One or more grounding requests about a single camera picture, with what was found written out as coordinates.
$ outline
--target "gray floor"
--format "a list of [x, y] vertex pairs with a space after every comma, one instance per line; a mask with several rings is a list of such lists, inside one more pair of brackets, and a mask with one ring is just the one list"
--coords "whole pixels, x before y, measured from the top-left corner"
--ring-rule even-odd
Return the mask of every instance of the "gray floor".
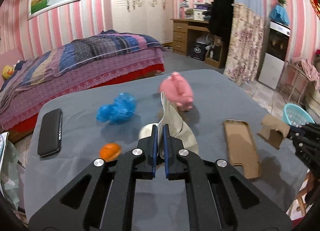
[[161, 74], [167, 74], [172, 72], [181, 72], [189, 70], [198, 69], [212, 69], [223, 74], [224, 68], [216, 68], [205, 64], [203, 61], [193, 59], [189, 56], [184, 56], [180, 54], [175, 54], [170, 49], [168, 52], [163, 52], [164, 54], [164, 68], [165, 71]]

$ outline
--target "black power bank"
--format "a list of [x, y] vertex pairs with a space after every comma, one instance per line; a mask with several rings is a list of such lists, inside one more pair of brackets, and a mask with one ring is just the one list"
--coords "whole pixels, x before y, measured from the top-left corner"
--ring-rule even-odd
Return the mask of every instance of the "black power bank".
[[61, 109], [55, 109], [43, 116], [38, 142], [38, 155], [40, 157], [48, 157], [60, 151], [61, 127]]

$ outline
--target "yellow plush toy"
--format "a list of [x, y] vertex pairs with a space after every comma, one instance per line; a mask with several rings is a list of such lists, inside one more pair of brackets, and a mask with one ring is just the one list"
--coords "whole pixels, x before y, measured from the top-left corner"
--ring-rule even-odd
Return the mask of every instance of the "yellow plush toy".
[[14, 72], [14, 68], [11, 66], [5, 66], [2, 70], [2, 77], [7, 80]]

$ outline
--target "black coat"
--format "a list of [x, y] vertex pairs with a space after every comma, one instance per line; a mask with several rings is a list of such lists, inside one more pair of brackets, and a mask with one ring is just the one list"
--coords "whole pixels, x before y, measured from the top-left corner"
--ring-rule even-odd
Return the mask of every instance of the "black coat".
[[222, 41], [229, 44], [234, 0], [214, 0], [211, 9], [211, 19], [208, 29], [211, 33], [222, 38]]

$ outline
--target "striped quilt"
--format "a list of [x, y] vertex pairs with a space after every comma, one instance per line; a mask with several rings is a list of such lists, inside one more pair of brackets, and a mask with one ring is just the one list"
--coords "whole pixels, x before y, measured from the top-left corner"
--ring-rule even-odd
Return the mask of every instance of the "striped quilt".
[[0, 113], [19, 92], [59, 77], [90, 62], [160, 47], [161, 43], [147, 35], [103, 31], [99, 35], [77, 39], [69, 44], [27, 60], [0, 93]]

